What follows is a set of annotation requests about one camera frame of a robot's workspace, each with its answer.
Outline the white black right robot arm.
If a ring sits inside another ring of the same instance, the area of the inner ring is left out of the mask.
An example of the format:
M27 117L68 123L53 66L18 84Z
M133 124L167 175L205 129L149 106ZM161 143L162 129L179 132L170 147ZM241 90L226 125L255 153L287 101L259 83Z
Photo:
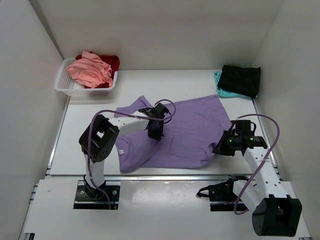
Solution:
M240 151L253 173L251 177L230 176L225 182L205 187L211 210L251 213L258 236L294 237L302 213L302 204L283 187L263 137L253 130L230 128L224 131L213 153L234 156Z

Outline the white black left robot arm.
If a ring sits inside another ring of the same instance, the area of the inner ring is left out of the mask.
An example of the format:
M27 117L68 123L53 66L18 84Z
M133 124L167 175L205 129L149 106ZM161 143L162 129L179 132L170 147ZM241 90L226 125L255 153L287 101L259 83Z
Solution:
M139 109L133 114L119 113L107 118L98 112L79 138L86 158L84 191L94 201L109 200L104 177L104 161L113 147L125 167L132 169L144 163L159 148L164 124L170 111L161 103Z

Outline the purple t shirt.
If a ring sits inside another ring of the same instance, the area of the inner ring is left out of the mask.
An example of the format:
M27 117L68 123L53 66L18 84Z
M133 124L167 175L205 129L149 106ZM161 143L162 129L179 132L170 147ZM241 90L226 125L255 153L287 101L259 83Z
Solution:
M119 170L139 168L200 169L214 157L213 148L231 126L218 95L175 102L176 113L164 125L160 141L139 130L117 138Z

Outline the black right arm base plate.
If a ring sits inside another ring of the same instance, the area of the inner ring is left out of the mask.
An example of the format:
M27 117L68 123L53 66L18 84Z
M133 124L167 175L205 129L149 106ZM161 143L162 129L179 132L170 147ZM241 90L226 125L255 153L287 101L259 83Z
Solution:
M196 193L198 198L209 198L211 212L233 212L237 196L233 193L234 180L208 185Z

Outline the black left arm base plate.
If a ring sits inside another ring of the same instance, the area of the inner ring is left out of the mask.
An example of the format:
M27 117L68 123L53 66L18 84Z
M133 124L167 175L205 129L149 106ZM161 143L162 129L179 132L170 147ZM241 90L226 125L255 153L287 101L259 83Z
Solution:
M88 190L84 181L78 181L73 201L73 208L78 210L118 210L120 199L120 185L105 185L106 195L94 189Z

